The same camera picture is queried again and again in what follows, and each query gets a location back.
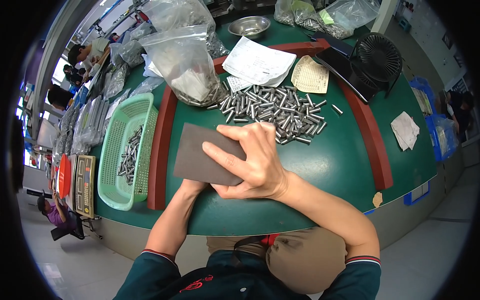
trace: man in purple shirt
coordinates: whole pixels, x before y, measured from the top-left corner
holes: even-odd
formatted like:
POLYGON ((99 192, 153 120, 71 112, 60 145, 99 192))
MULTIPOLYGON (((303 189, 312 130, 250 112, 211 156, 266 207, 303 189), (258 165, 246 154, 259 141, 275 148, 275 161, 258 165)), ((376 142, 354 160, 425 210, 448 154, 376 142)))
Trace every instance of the man in purple shirt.
POLYGON ((58 228, 76 230, 77 222, 76 216, 73 215, 74 212, 71 212, 73 214, 69 213, 67 205, 59 203, 56 193, 53 193, 53 200, 55 201, 55 206, 50 205, 50 202, 45 197, 40 196, 37 200, 38 210, 48 218, 50 223, 58 228))

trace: dark green polo shirt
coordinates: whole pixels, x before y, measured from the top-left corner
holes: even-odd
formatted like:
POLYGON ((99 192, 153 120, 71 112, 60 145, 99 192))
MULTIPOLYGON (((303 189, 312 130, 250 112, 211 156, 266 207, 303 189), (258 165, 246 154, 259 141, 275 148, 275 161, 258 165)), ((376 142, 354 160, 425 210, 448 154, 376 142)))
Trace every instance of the dark green polo shirt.
MULTIPOLYGON (((234 267, 232 253, 216 251, 205 268, 180 276, 168 257, 144 250, 135 259, 114 299, 310 299, 288 289, 270 274, 265 261, 256 255, 240 252, 243 266, 234 267)), ((377 258, 351 258, 320 300, 374 300, 380 286, 380 273, 377 258)))

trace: black strap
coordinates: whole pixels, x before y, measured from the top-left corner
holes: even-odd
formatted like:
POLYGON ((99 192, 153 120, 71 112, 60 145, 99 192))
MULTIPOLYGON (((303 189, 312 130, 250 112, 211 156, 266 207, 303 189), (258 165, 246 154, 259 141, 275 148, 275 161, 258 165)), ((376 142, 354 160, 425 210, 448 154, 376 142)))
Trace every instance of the black strap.
POLYGON ((236 268, 241 268, 241 267, 243 267, 243 264, 241 263, 240 257, 239 257, 239 252, 240 252, 240 251, 236 250, 238 247, 241 247, 241 246, 244 246, 244 245, 248 245, 248 244, 259 243, 259 242, 260 242, 261 240, 263 240, 265 237, 266 237, 266 235, 254 235, 254 236, 247 237, 247 238, 244 238, 244 239, 239 240, 238 242, 236 242, 235 245, 233 246, 232 264, 233 264, 236 268))

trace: khaki pants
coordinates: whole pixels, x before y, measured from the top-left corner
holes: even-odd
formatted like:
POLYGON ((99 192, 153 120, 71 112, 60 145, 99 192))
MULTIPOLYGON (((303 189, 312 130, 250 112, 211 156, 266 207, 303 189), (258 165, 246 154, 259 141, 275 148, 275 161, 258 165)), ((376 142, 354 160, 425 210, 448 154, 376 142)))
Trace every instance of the khaki pants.
MULTIPOLYGON (((233 250, 245 237, 207 237, 210 254, 233 250)), ((326 290, 345 269, 345 242, 335 233, 321 227, 282 233, 266 248, 259 243, 237 248, 265 258, 273 276, 299 294, 326 290)))

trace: pile of metal pins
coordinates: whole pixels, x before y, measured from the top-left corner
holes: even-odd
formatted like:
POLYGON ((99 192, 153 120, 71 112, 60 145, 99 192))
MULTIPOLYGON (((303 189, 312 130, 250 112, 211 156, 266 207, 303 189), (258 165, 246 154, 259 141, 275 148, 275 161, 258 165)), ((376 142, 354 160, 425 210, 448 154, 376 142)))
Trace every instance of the pile of metal pins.
POLYGON ((273 123, 278 144, 285 145, 293 140, 310 144, 311 138, 320 134, 327 125, 325 118, 316 114, 327 100, 313 103, 309 94, 300 98, 294 86, 273 88, 251 85, 234 93, 227 82, 222 84, 230 91, 230 96, 207 109, 220 109, 227 116, 227 124, 232 120, 248 123, 248 118, 255 122, 273 123))
POLYGON ((125 150, 121 157, 123 158, 120 166, 117 168, 117 176, 124 176, 128 185, 133 184, 135 175, 135 163, 138 158, 138 148, 140 147, 140 139, 142 137, 143 126, 128 139, 125 150))

